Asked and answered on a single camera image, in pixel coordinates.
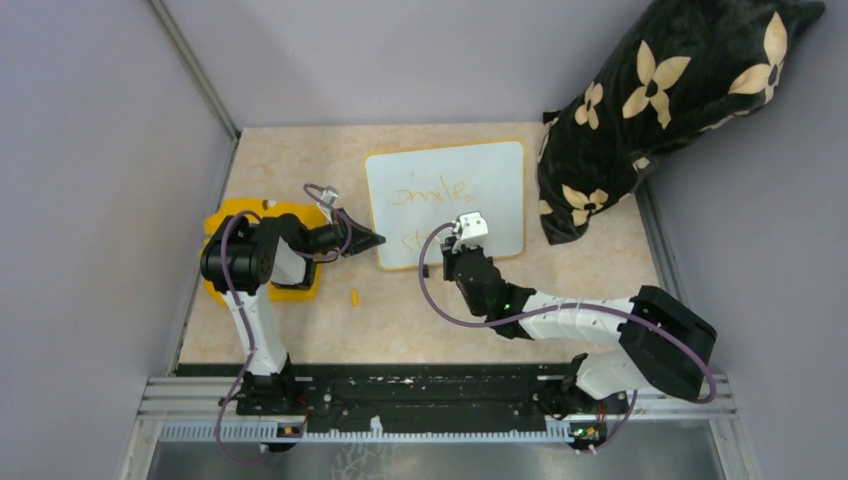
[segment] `whiteboard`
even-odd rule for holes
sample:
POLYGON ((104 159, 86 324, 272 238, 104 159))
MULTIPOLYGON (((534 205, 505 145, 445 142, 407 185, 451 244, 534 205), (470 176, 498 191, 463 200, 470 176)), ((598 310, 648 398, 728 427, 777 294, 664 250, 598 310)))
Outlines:
MULTIPOLYGON (((365 159, 374 231, 385 270, 417 267, 434 228, 479 211, 489 224, 486 255, 524 250, 524 145, 519 141, 374 154, 365 159)), ((441 264, 438 241, 428 264, 441 264)))

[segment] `wall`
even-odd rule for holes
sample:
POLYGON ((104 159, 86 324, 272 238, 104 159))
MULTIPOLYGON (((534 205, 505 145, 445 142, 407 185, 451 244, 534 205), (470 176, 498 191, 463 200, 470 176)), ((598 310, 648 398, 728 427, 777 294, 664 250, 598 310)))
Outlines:
POLYGON ((718 329, 765 479, 845 478, 848 3, 775 99, 680 152, 653 186, 690 303, 718 329))
POLYGON ((229 142, 147 7, 0 6, 0 478, 117 476, 229 142))
POLYGON ((168 0, 240 127, 536 121, 648 0, 168 0))

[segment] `purple cable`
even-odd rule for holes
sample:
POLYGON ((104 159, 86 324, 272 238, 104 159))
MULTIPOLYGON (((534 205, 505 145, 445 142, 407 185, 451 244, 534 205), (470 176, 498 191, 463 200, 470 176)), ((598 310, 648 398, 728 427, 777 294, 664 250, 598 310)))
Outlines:
POLYGON ((338 211, 336 208, 334 208, 332 205, 325 202, 324 200, 321 200, 320 197, 318 197, 314 193, 310 192, 309 191, 310 189, 311 190, 321 190, 321 187, 319 187, 318 185, 315 185, 314 183, 307 183, 307 184, 303 185, 303 191, 306 193, 306 195, 309 196, 309 198, 318 202, 318 204, 321 205, 322 207, 329 208, 331 212, 333 212, 335 215, 337 215, 339 218, 342 219, 342 222, 344 222, 345 227, 347 228, 347 237, 345 237, 345 243, 342 245, 342 248, 338 249, 335 252, 335 255, 310 255, 308 253, 301 253, 301 252, 294 252, 294 253, 296 253, 298 256, 300 256, 302 258, 308 258, 310 260, 318 260, 320 262, 332 262, 333 260, 339 258, 341 256, 341 254, 344 253, 345 250, 348 249, 348 247, 350 247, 350 241, 353 238, 353 225, 351 225, 350 219, 347 218, 347 215, 338 211))
MULTIPOLYGON (((681 342, 680 340, 675 338, 670 333, 668 333, 665 330, 657 327, 656 325, 645 320, 642 317, 638 317, 636 315, 633 315, 632 313, 622 312, 620 310, 616 310, 614 308, 610 308, 610 307, 603 306, 603 305, 580 304, 580 303, 573 302, 573 303, 563 303, 563 304, 560 304, 560 305, 552 305, 550 307, 539 308, 537 310, 532 310, 532 311, 529 311, 529 312, 522 312, 522 313, 519 313, 518 315, 513 315, 511 317, 495 320, 494 322, 472 323, 472 322, 465 322, 465 321, 462 321, 458 318, 454 318, 454 317, 450 316, 447 312, 445 312, 438 305, 436 305, 435 300, 433 300, 433 297, 430 295, 430 292, 427 290, 427 283, 424 281, 424 265, 425 265, 424 258, 427 256, 427 250, 430 248, 430 244, 433 243, 433 239, 436 238, 436 235, 438 235, 439 232, 441 232, 442 230, 444 230, 446 228, 453 228, 453 227, 454 227, 454 222, 443 223, 443 224, 439 225, 438 227, 436 227, 436 229, 433 230, 433 232, 430 234, 430 236, 427 237, 427 240, 424 242, 424 247, 421 249, 421 254, 418 256, 418 284, 421 286, 421 293, 424 294, 424 299, 427 300, 427 303, 430 304, 430 307, 432 307, 433 310, 435 310, 436 313, 438 313, 439 316, 441 316, 445 320, 447 320, 447 321, 449 321, 449 322, 451 322, 455 325, 459 325, 461 327, 492 328, 492 327, 499 327, 501 325, 506 325, 508 323, 517 322, 519 320, 523 320, 525 318, 533 317, 535 315, 540 315, 542 313, 554 312, 554 311, 558 311, 558 310, 570 310, 570 309, 575 309, 575 308, 578 308, 578 307, 581 308, 581 309, 585 309, 585 310, 594 310, 596 312, 602 312, 602 313, 608 313, 608 314, 611 314, 611 315, 616 315, 618 317, 624 318, 625 320, 631 320, 631 321, 647 328, 648 330, 656 333, 657 335, 662 337, 664 340, 668 341, 669 343, 671 343, 672 345, 677 347, 681 352, 683 352, 687 357, 689 357, 690 360, 692 360, 692 362, 695 364, 695 366, 698 367, 698 370, 700 370, 701 373, 704 374, 704 378, 707 380, 707 384, 709 384, 709 386, 710 386, 710 393, 707 394, 706 397, 699 398, 699 399, 696 399, 696 400, 690 400, 692 403, 705 404, 705 403, 710 403, 713 400, 715 400, 715 398, 718 394, 718 386, 716 385, 716 381, 715 381, 715 377, 713 377, 713 373, 710 371, 710 368, 707 366, 707 364, 704 363, 703 360, 701 360, 701 357, 699 357, 697 353, 695 353, 691 348, 689 348, 689 346, 687 346, 686 344, 684 344, 683 342, 681 342)), ((615 438, 618 435, 618 432, 621 430, 621 427, 630 418, 630 414, 633 413, 633 407, 636 405, 636 395, 637 395, 637 393, 634 390, 633 391, 633 399, 630 402, 630 406, 627 408, 627 412, 624 414, 624 417, 621 419, 621 422, 619 422, 619 424, 616 425, 615 429, 607 437, 606 441, 604 443, 602 443, 599 447, 595 448, 595 452, 600 451, 603 448, 604 445, 607 445, 610 440, 612 440, 613 438, 615 438)))
POLYGON ((268 456, 267 454, 260 454, 258 457, 252 460, 242 460, 240 458, 234 457, 227 451, 226 447, 224 447, 224 442, 221 441, 221 422, 224 421, 224 413, 227 410, 227 405, 232 401, 233 394, 238 388, 241 380, 244 378, 244 374, 247 373, 247 367, 250 366, 250 362, 253 361, 253 354, 256 353, 256 339, 253 338, 253 329, 250 328, 250 321, 247 319, 247 312, 244 311, 244 305, 241 303, 241 299, 239 299, 238 292, 236 291, 235 285, 233 285, 233 279, 230 277, 230 267, 227 265, 227 239, 230 238, 230 232, 232 232, 235 225, 239 220, 242 219, 245 215, 252 215, 255 218, 259 218, 254 212, 245 210, 243 212, 239 212, 233 215, 230 218, 230 221, 227 222, 227 226, 224 227, 224 238, 221 239, 221 258, 223 261, 221 262, 221 271, 224 274, 224 282, 227 284, 227 289, 233 295, 233 302, 238 307, 239 314, 241 315, 241 321, 244 323, 244 330, 247 332, 247 358, 244 361, 244 365, 241 366, 241 370, 239 370, 238 375, 236 375, 235 381, 230 385, 230 390, 227 391, 227 395, 224 397, 224 401, 221 403, 221 410, 218 412, 218 420, 215 422, 215 443, 218 444, 218 448, 221 450, 221 453, 224 454, 225 457, 230 459, 230 461, 237 463, 239 465, 255 465, 257 463, 265 461, 268 456))

